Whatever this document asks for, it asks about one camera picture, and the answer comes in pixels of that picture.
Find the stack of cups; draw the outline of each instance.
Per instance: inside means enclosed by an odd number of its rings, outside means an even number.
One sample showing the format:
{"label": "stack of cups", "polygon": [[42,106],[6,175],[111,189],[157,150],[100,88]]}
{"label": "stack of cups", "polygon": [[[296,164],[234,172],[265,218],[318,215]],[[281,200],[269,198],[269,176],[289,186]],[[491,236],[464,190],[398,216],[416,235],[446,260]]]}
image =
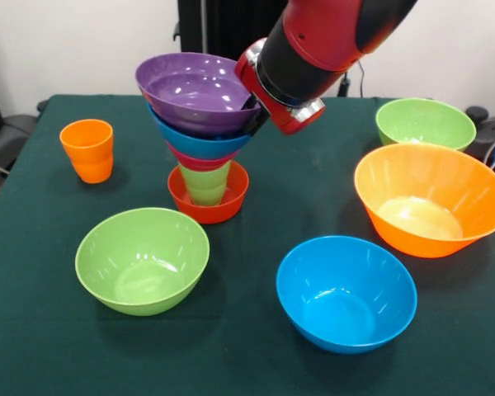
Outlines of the stack of cups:
{"label": "stack of cups", "polygon": [[146,59],[135,74],[150,115],[178,161],[169,191],[178,209],[201,223],[236,214],[249,184],[233,158],[250,140],[246,125],[261,108],[244,109],[250,94],[235,66],[231,59],[185,52]]}
{"label": "stack of cups", "polygon": [[148,105],[185,182],[191,203],[214,206],[223,203],[233,158],[250,140],[249,134],[194,136],[162,120]]}

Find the dark green tablecloth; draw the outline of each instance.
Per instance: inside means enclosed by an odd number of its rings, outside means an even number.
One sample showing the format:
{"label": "dark green tablecloth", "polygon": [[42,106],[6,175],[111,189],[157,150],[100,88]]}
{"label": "dark green tablecloth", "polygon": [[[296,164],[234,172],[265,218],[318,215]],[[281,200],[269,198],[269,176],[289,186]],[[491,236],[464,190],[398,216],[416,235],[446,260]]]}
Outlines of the dark green tablecloth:
{"label": "dark green tablecloth", "polygon": [[[446,259],[394,252],[417,284],[418,310],[369,354],[320,351],[276,298],[281,259],[307,238],[384,246],[352,183],[380,144],[380,103],[327,100],[326,114],[291,137],[266,125],[238,156],[252,181],[242,211],[205,226],[200,283],[171,311],[133,318],[80,286],[75,250],[117,212],[174,208],[174,159],[140,97],[53,97],[0,193],[0,395],[495,394],[495,234]],[[78,180],[59,143],[67,123],[90,117],[115,131],[114,173],[98,186]]]}

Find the bowl rim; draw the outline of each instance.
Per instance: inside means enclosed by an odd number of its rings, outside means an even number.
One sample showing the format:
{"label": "bowl rim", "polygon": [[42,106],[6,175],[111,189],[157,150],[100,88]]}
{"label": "bowl rim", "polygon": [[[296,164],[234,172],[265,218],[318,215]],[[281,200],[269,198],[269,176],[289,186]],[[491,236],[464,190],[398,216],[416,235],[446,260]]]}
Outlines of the bowl rim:
{"label": "bowl rim", "polygon": [[[158,114],[156,114],[156,111],[154,110],[154,108],[152,107],[152,105],[150,103],[147,102],[147,107],[148,109],[150,110],[150,112],[152,113],[152,116],[154,118],[154,120],[156,122],[159,123],[159,125],[161,126],[161,128],[164,128],[165,130],[168,130],[169,133],[171,134],[174,134],[176,136],[182,136],[183,139],[186,139],[187,141],[190,141],[192,143],[198,143],[200,144],[201,142],[205,142],[207,144],[207,142],[209,142],[210,144],[221,144],[221,145],[225,145],[225,144],[231,144],[231,143],[238,143],[238,142],[243,142],[243,141],[248,141],[250,140],[250,138],[252,137],[250,134],[241,134],[239,136],[235,136],[231,139],[205,139],[205,138],[199,138],[199,137],[195,137],[195,136],[190,136],[189,134],[184,134],[183,132],[181,132],[180,130],[176,129],[175,127],[172,127],[170,126],[169,124],[167,124],[167,122],[165,122],[164,120],[162,120]],[[220,134],[213,134],[211,135],[212,137],[216,137],[216,136],[220,136]]]}
{"label": "bowl rim", "polygon": [[[281,288],[279,287],[281,273],[283,272],[282,268],[284,267],[285,262],[292,255],[294,255],[297,252],[297,250],[301,249],[305,245],[308,245],[310,243],[316,243],[317,241],[323,240],[323,239],[331,239],[331,240],[335,240],[335,241],[344,240],[344,241],[348,241],[350,243],[354,243],[356,245],[367,246],[368,248],[373,248],[373,249],[376,249],[376,250],[379,250],[379,251],[385,253],[388,258],[390,258],[393,262],[396,263],[396,265],[401,269],[402,273],[405,275],[405,277],[406,277],[406,279],[410,285],[412,297],[414,298],[411,312],[408,315],[406,322],[404,323],[403,326],[400,327],[400,329],[398,329],[396,332],[393,332],[390,336],[384,337],[384,338],[379,339],[379,340],[374,341],[374,342],[367,342],[367,343],[362,343],[362,344],[346,344],[346,343],[342,343],[342,342],[335,342],[333,340],[327,340],[324,337],[318,336],[317,334],[315,334],[315,332],[311,332],[305,326],[299,324],[299,322],[294,318],[294,316],[290,314],[290,312],[286,308],[285,304],[283,303],[283,299],[281,297]],[[416,284],[414,283],[414,279],[411,276],[411,273],[409,272],[407,267],[393,253],[389,252],[387,249],[381,247],[380,245],[377,245],[376,243],[372,243],[370,241],[367,241],[366,239],[363,239],[363,238],[352,237],[349,235],[323,235],[323,236],[307,239],[307,240],[303,241],[302,243],[299,243],[298,245],[294,246],[288,253],[286,253],[285,257],[280,262],[279,268],[277,270],[277,275],[276,275],[276,289],[277,289],[277,297],[280,301],[280,306],[283,308],[283,310],[286,312],[286,315],[288,316],[288,318],[291,319],[291,321],[294,323],[295,326],[305,330],[308,334],[311,334],[312,336],[316,337],[318,340],[321,340],[322,342],[326,342],[327,344],[330,344],[330,345],[337,345],[339,347],[349,347],[349,348],[362,349],[362,348],[367,348],[367,347],[381,346],[381,345],[383,345],[389,341],[394,340],[397,336],[399,336],[402,332],[404,332],[408,328],[409,324],[411,324],[411,322],[414,319],[414,316],[416,315],[417,306],[418,306],[417,287],[416,287]]]}
{"label": "bowl rim", "polygon": [[423,238],[423,239],[426,239],[428,241],[436,241],[436,242],[452,242],[452,243],[456,243],[456,242],[473,242],[477,239],[481,239],[481,238],[484,238],[484,237],[487,237],[488,235],[492,234],[495,232],[495,227],[493,227],[492,229],[490,229],[489,231],[485,232],[485,233],[480,233],[480,234],[477,234],[477,235],[472,235],[470,237],[462,237],[462,238],[452,238],[452,239],[440,239],[440,238],[431,238],[431,237],[423,237],[422,235],[418,235],[416,233],[412,233],[410,231],[407,231],[406,229],[401,229],[400,227],[392,224],[391,222],[389,222],[387,219],[385,219],[384,217],[380,216],[377,212],[377,210],[373,210],[368,201],[363,197],[363,194],[362,194],[362,191],[361,189],[359,188],[358,186],[358,183],[357,183],[357,174],[359,173],[360,169],[364,166],[363,164],[365,163],[365,160],[371,156],[371,155],[374,155],[375,153],[379,152],[379,151],[387,151],[387,150],[399,150],[399,149],[404,149],[404,147],[419,147],[419,148],[422,148],[424,150],[428,150],[428,151],[447,151],[449,152],[451,155],[456,155],[456,156],[459,156],[459,157],[463,157],[464,159],[466,159],[467,161],[470,161],[471,163],[475,164],[476,167],[482,167],[484,169],[485,172],[490,172],[490,174],[492,175],[492,177],[495,179],[495,172],[490,169],[489,167],[487,167],[486,165],[484,165],[483,163],[481,163],[478,159],[474,158],[474,157],[471,157],[470,155],[466,154],[466,153],[463,153],[459,150],[455,150],[453,148],[449,148],[449,147],[446,147],[446,146],[442,146],[440,144],[431,144],[431,143],[423,143],[423,142],[414,142],[414,143],[411,143],[411,142],[403,142],[403,143],[396,143],[396,144],[388,144],[386,146],[382,146],[382,147],[378,147],[378,148],[375,148],[374,150],[368,152],[356,165],[356,170],[354,171],[354,188],[356,190],[356,193],[357,195],[359,196],[361,202],[363,203],[363,205],[366,207],[366,209],[370,210],[372,213],[374,213],[376,216],[378,216],[380,219],[382,219],[385,223],[389,224],[391,227],[394,227],[396,228],[397,230],[399,231],[402,231],[404,233],[408,233],[410,235],[413,235],[413,236],[416,236],[416,237],[419,237],[419,238]]}
{"label": "bowl rim", "polygon": [[[108,136],[106,136],[103,140],[100,140],[94,144],[89,144],[88,146],[77,146],[75,144],[70,144],[64,138],[64,135],[66,134],[66,132],[68,130],[72,129],[74,126],[77,126],[80,124],[85,124],[85,123],[96,123],[96,124],[107,126],[108,130],[109,130]],[[87,149],[93,149],[96,147],[101,147],[103,144],[110,141],[110,139],[112,139],[113,136],[114,136],[114,127],[108,121],[101,120],[99,118],[85,118],[82,120],[76,120],[76,121],[70,122],[69,124],[64,126],[59,132],[60,143],[65,147],[69,147],[71,149],[76,149],[76,150],[87,150]]]}
{"label": "bowl rim", "polygon": [[[147,64],[148,62],[152,62],[154,59],[162,58],[162,57],[165,57],[165,56],[179,56],[180,54],[187,55],[187,56],[192,56],[194,58],[215,58],[215,59],[220,59],[220,60],[224,61],[227,64],[233,64],[233,65],[236,64],[236,62],[234,60],[232,60],[232,59],[225,58],[225,57],[219,56],[219,55],[202,54],[200,52],[190,52],[190,51],[187,51],[187,52],[171,52],[171,53],[168,53],[168,54],[155,55],[155,56],[152,56],[150,58],[147,58],[147,59],[143,60],[138,65],[138,67],[136,68],[136,70],[134,72],[134,78],[135,78],[135,81],[138,83],[139,89],[142,92],[146,92],[147,95],[149,95],[150,97],[152,97],[154,100],[161,101],[163,103],[167,103],[169,106],[181,107],[183,109],[189,109],[189,110],[199,111],[199,112],[208,113],[208,114],[222,114],[222,113],[224,113],[224,111],[206,110],[206,109],[200,109],[200,108],[197,108],[197,107],[180,106],[177,103],[173,103],[171,101],[166,101],[165,99],[162,99],[161,97],[158,97],[156,95],[153,95],[148,89],[145,89],[145,87],[141,84],[141,82],[140,82],[140,80],[138,78],[138,73],[139,73],[139,70],[142,67],[144,67],[145,64]],[[239,79],[238,79],[238,84],[240,85],[240,87],[243,87],[246,90],[247,97],[249,97],[249,95],[251,95],[250,92],[245,88],[245,86],[242,84],[242,82]],[[261,107],[257,103],[257,106],[255,106],[255,107],[253,107],[251,109],[240,109],[240,110],[234,110],[234,111],[226,111],[225,113],[228,113],[228,114],[238,114],[238,113],[240,113],[240,114],[242,114],[242,113],[254,112],[254,111],[259,111],[259,110],[261,110]]]}
{"label": "bowl rim", "polygon": [[167,145],[167,147],[170,148],[170,150],[172,151],[172,155],[174,155],[174,157],[176,157],[176,159],[178,161],[180,161],[179,158],[182,158],[185,161],[192,161],[194,163],[200,163],[202,166],[204,166],[204,165],[214,166],[217,163],[221,163],[221,162],[226,163],[227,161],[231,161],[233,158],[235,158],[238,155],[238,153],[241,150],[239,148],[238,150],[234,151],[233,153],[228,154],[228,155],[224,155],[223,157],[220,157],[220,158],[215,158],[215,159],[201,159],[201,158],[192,157],[191,155],[187,155],[185,153],[182,153],[176,147],[172,146],[172,144],[170,144],[169,142],[167,142],[167,140],[165,140],[165,144]]}
{"label": "bowl rim", "polygon": [[406,101],[414,101],[414,102],[420,101],[420,102],[425,102],[425,103],[435,103],[437,105],[440,105],[440,106],[443,106],[443,107],[446,107],[446,108],[452,110],[453,112],[455,112],[459,116],[462,116],[465,120],[467,120],[470,123],[470,125],[471,125],[470,136],[468,139],[466,139],[464,144],[460,144],[460,145],[456,145],[456,146],[446,146],[444,144],[437,144],[437,145],[447,147],[450,149],[454,149],[454,150],[462,150],[462,149],[467,148],[470,144],[472,144],[473,141],[475,140],[475,138],[477,137],[477,127],[476,127],[475,123],[473,122],[473,120],[471,120],[468,117],[467,114],[465,114],[460,109],[457,109],[456,107],[454,107],[448,103],[445,103],[443,101],[437,101],[435,99],[429,99],[429,98],[425,98],[425,97],[402,97],[402,98],[393,99],[392,101],[388,101],[387,103],[384,103],[382,106],[379,107],[379,109],[376,111],[376,114],[375,114],[376,126],[378,127],[378,129],[381,131],[382,134],[384,134],[387,138],[391,139],[393,142],[395,142],[395,143],[407,143],[406,141],[403,141],[403,140],[400,141],[399,139],[395,139],[389,132],[387,132],[380,124],[380,117],[386,109],[388,110],[391,106],[395,106],[400,102],[406,102]]}
{"label": "bowl rim", "polygon": [[237,168],[247,179],[247,182],[246,182],[246,185],[243,187],[242,189],[242,192],[240,194],[238,194],[234,199],[224,203],[224,204],[218,204],[218,205],[213,205],[213,206],[203,206],[203,205],[195,205],[193,204],[192,202],[185,202],[184,200],[182,200],[182,198],[176,194],[174,194],[174,191],[172,190],[172,181],[174,179],[174,177],[180,173],[181,174],[181,170],[180,170],[180,167],[179,165],[176,165],[174,167],[174,169],[171,170],[171,172],[169,173],[168,175],[168,178],[167,178],[167,188],[172,196],[172,198],[175,200],[175,201],[180,201],[183,203],[183,205],[185,205],[186,207],[191,207],[193,209],[198,209],[198,210],[216,210],[216,208],[224,208],[224,207],[228,207],[228,206],[233,206],[235,205],[239,200],[243,200],[246,193],[248,192],[248,188],[249,188],[249,183],[250,183],[250,180],[249,180],[249,173],[248,171],[246,170],[245,167],[243,167],[239,162],[237,161],[234,161],[233,159],[230,159],[229,161],[231,161],[231,165],[230,167],[235,167]]}
{"label": "bowl rim", "polygon": [[[161,299],[158,299],[156,301],[153,301],[153,302],[150,302],[150,303],[145,303],[145,304],[132,304],[132,303],[123,303],[123,302],[120,302],[120,301],[117,301],[117,300],[113,300],[113,299],[107,299],[107,298],[99,295],[97,292],[93,291],[83,281],[83,278],[81,277],[81,274],[80,274],[80,271],[79,271],[79,268],[78,268],[79,253],[83,249],[83,247],[86,244],[86,241],[88,240],[88,238],[95,231],[97,231],[103,224],[105,224],[105,223],[107,223],[109,221],[112,221],[113,219],[116,219],[118,217],[121,217],[123,215],[127,215],[129,213],[132,213],[132,212],[146,211],[146,210],[157,211],[157,212],[159,212],[159,211],[161,211],[161,212],[173,212],[173,213],[176,213],[177,215],[180,215],[180,217],[184,217],[184,218],[190,220],[191,223],[195,224],[197,226],[196,229],[198,229],[199,232],[201,232],[201,234],[205,237],[205,241],[206,241],[206,244],[205,244],[205,260],[204,260],[204,264],[201,267],[201,269],[198,271],[198,273],[196,274],[196,276],[194,277],[194,279],[191,279],[190,281],[188,281],[187,283],[185,283],[185,285],[183,286],[183,288],[179,289],[178,291],[176,291],[174,293],[171,293],[170,295],[168,295],[166,297],[163,297]],[[162,208],[162,207],[156,207],[156,206],[146,206],[146,207],[143,207],[143,208],[134,208],[134,209],[124,210],[122,212],[116,213],[116,214],[114,214],[114,215],[112,215],[110,217],[107,217],[106,219],[102,220],[100,223],[96,224],[90,231],[88,231],[88,233],[82,238],[82,240],[79,243],[79,246],[77,248],[77,251],[75,252],[75,274],[76,274],[79,282],[81,283],[82,287],[84,287],[84,289],[86,289],[86,291],[88,293],[90,293],[91,295],[93,295],[96,299],[99,299],[100,301],[107,302],[108,304],[119,305],[121,307],[135,307],[135,308],[140,307],[141,308],[141,307],[148,307],[150,305],[155,305],[155,304],[158,304],[158,303],[162,303],[164,301],[168,301],[172,297],[175,297],[177,295],[180,295],[180,294],[184,293],[185,291],[187,291],[187,289],[190,289],[194,285],[194,283],[196,281],[198,281],[200,279],[200,277],[202,276],[202,274],[204,273],[205,268],[207,267],[207,264],[209,263],[209,257],[210,257],[209,237],[207,236],[207,233],[205,232],[205,230],[203,229],[203,227],[198,222],[196,222],[192,217],[190,217],[187,214],[182,213],[182,212],[180,212],[178,210],[174,210],[174,209]]]}

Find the orange bowl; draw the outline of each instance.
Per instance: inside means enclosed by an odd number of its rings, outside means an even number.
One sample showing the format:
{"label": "orange bowl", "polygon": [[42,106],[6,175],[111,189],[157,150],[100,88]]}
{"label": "orange bowl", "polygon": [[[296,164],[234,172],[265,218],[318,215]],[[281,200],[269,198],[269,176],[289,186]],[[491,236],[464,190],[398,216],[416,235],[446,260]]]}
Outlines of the orange bowl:
{"label": "orange bowl", "polygon": [[231,219],[240,211],[249,187],[249,175],[242,165],[231,161],[224,198],[213,206],[199,206],[191,202],[179,166],[172,170],[167,184],[178,210],[198,223],[216,224]]}
{"label": "orange bowl", "polygon": [[495,173],[451,148],[378,148],[357,165],[354,185],[380,237],[400,252],[444,257],[495,232]]}

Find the pink bowl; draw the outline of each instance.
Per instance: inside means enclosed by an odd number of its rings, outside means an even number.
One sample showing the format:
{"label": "pink bowl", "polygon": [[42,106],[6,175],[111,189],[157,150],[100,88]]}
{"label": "pink bowl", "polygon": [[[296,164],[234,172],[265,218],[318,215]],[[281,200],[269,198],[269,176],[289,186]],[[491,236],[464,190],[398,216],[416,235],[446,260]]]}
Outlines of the pink bowl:
{"label": "pink bowl", "polygon": [[174,154],[174,157],[176,157],[178,162],[187,169],[191,169],[192,171],[214,171],[215,169],[218,169],[219,167],[224,165],[230,159],[233,159],[238,154],[238,151],[240,151],[240,150],[235,151],[234,153],[231,153],[227,157],[222,157],[218,159],[198,159],[194,157],[189,157],[184,153],[180,153],[178,150],[173,148],[173,146],[171,146],[169,143],[167,143],[167,146],[171,149],[172,153]]}

